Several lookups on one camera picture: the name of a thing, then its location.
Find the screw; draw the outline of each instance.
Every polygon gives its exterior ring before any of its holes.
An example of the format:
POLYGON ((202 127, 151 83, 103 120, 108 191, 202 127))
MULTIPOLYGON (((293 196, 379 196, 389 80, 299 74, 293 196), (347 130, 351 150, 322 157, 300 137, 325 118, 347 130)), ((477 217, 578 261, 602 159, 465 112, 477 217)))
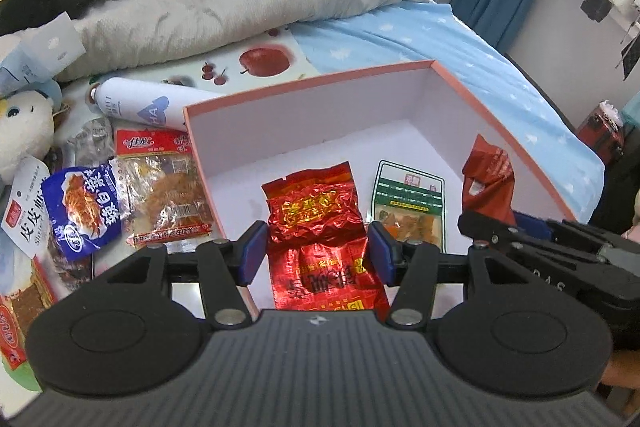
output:
POLYGON ((237 326, 244 322, 246 314, 236 308, 224 308, 217 311, 214 318, 218 324, 225 326, 237 326))
POLYGON ((422 320, 422 314, 418 310, 402 308, 391 313, 391 320, 401 326, 415 326, 422 320))

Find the red foil wrapper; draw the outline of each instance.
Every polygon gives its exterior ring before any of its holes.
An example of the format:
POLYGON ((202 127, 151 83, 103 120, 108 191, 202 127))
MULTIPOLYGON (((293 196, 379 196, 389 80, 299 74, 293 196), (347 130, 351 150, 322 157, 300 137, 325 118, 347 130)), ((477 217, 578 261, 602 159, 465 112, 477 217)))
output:
POLYGON ((364 254, 367 235, 349 163, 290 174, 267 195, 271 286, 279 310, 389 309, 364 254))
POLYGON ((478 135, 462 173, 462 209, 515 226, 511 198, 516 179, 507 153, 478 135))

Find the white spray can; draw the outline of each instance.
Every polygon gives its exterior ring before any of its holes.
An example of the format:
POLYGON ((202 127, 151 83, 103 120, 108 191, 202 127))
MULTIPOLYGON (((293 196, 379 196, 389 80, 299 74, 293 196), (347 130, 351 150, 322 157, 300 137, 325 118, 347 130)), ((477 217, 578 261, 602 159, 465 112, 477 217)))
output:
POLYGON ((88 101, 113 118, 186 131, 182 109, 217 97, 194 87, 112 76, 91 87, 88 101))

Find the red snack package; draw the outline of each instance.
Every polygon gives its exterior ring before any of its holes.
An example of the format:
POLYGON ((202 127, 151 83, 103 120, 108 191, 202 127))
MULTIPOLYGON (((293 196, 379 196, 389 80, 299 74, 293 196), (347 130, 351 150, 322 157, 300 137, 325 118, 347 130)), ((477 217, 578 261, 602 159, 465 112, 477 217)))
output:
POLYGON ((385 289, 364 259, 367 235, 349 163, 296 172, 262 189, 276 309, 375 309, 385 317, 385 289))
POLYGON ((0 353, 15 370, 27 362, 24 340, 35 318, 55 303, 38 259, 31 260, 31 278, 11 295, 0 295, 0 353))
POLYGON ((462 210, 474 210, 509 225, 516 225, 511 198, 516 180, 507 153, 476 137, 471 154, 462 168, 462 210))

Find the light blue bed sheet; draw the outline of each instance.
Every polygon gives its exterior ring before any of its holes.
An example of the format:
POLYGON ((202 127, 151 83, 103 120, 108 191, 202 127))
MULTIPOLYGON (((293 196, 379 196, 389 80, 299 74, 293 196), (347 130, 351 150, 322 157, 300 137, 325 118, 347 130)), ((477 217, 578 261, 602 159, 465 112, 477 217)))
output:
POLYGON ((296 23, 290 29, 323 74, 438 60, 530 153, 577 219, 586 222, 591 216, 604 184, 600 159, 506 58, 453 15, 448 4, 402 2, 345 20, 296 23))

